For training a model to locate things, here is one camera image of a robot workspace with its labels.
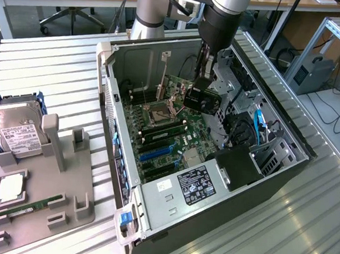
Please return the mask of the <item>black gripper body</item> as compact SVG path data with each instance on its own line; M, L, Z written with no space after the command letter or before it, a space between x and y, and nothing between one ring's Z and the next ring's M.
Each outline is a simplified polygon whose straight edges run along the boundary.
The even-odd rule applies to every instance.
M241 18L242 13L229 14L206 5L198 24L198 33L210 50L226 49L235 37Z

